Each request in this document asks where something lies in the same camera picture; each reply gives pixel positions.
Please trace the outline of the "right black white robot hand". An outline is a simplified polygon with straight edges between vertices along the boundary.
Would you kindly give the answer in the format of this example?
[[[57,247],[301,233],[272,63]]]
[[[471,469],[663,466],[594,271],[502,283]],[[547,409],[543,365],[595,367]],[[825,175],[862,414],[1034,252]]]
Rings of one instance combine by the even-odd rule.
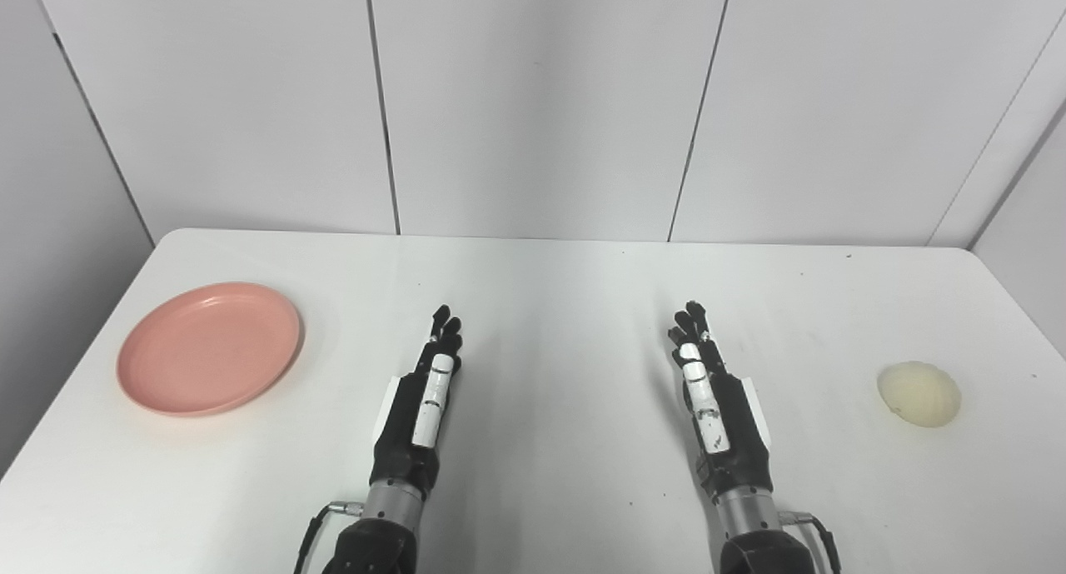
[[[682,396],[698,441],[697,477],[715,498],[734,489],[772,492],[770,453],[744,382],[728,372],[697,301],[675,312],[671,357],[682,376]]]

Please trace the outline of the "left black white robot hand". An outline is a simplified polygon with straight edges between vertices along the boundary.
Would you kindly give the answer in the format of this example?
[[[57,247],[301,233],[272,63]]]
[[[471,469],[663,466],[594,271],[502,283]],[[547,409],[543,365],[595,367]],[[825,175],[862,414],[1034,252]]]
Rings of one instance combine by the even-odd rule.
[[[461,371],[461,318],[449,305],[431,317],[429,340],[411,372],[397,379],[389,412],[373,448],[370,483],[404,483],[426,501],[436,487],[438,441],[451,384]]]

